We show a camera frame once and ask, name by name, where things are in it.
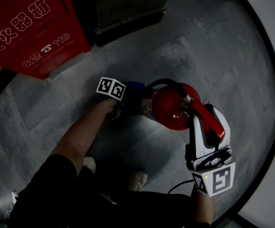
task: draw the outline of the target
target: blue part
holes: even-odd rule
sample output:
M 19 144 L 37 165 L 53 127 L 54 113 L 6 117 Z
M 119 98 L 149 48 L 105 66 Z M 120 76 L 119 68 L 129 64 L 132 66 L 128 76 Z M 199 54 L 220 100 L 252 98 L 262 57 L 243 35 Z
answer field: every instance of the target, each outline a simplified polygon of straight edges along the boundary
M 139 89 L 140 90 L 140 89 L 145 88 L 146 86 L 144 83 L 129 81 L 127 87 L 130 89 Z

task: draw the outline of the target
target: fire extinguisher handle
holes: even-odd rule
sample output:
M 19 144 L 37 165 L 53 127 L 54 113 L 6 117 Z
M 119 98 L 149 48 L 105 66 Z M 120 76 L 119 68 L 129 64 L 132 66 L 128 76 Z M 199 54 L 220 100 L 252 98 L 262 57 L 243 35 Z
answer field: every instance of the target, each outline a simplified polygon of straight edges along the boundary
M 204 129 L 208 126 L 217 135 L 220 140 L 225 137 L 225 130 L 222 124 L 208 111 L 208 109 L 198 100 L 195 99 L 190 104 L 191 109 L 196 111 L 201 117 Z
M 179 93 L 181 95 L 181 97 L 183 97 L 184 99 L 187 97 L 187 92 L 184 89 L 184 87 L 181 84 L 179 84 L 178 82 L 176 82 L 172 79 L 168 79 L 168 78 L 161 78 L 161 79 L 154 81 L 153 83 L 146 86 L 145 90 L 146 91 L 151 90 L 153 87 L 155 87 L 157 85 L 168 85 L 168 86 L 172 87 L 173 89 L 175 89 L 176 92 Z

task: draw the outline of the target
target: black cable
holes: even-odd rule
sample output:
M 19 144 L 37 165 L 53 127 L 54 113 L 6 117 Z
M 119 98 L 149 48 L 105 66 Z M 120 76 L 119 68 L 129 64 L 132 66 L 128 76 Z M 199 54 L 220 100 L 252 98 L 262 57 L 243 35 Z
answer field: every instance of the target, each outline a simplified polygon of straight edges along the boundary
M 167 194 L 170 194 L 174 189 L 178 188 L 180 185 L 185 184 L 185 183 L 189 183 L 189 182 L 193 182 L 193 181 L 194 181 L 193 179 L 192 180 L 183 181 L 180 184 L 177 184 L 176 186 L 174 186 L 173 188 L 171 188 Z

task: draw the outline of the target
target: white shoe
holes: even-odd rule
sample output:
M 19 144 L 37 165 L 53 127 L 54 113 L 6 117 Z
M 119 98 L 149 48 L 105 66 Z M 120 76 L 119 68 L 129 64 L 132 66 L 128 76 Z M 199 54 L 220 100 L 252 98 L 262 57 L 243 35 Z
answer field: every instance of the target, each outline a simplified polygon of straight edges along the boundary
M 128 189 L 127 191 L 139 192 L 142 190 L 143 186 L 147 181 L 148 175 L 142 171 L 135 172 L 128 179 Z
M 96 163 L 95 160 L 93 159 L 93 157 L 91 156 L 86 156 L 84 158 L 84 162 L 82 164 L 84 167 L 87 167 L 89 170 L 91 170 L 91 172 L 93 172 L 93 174 L 95 174 L 96 171 Z

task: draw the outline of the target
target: forearm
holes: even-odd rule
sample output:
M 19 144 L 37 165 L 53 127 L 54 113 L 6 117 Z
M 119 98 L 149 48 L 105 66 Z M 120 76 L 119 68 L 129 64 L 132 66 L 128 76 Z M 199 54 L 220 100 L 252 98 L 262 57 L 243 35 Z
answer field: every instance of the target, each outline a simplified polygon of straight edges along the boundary
M 80 172 L 86 152 L 91 147 L 108 112 L 108 105 L 101 102 L 87 115 L 81 117 L 62 137 L 52 154 L 66 156 Z
M 196 186 L 192 190 L 193 220 L 198 223 L 212 223 L 214 198 L 199 192 Z

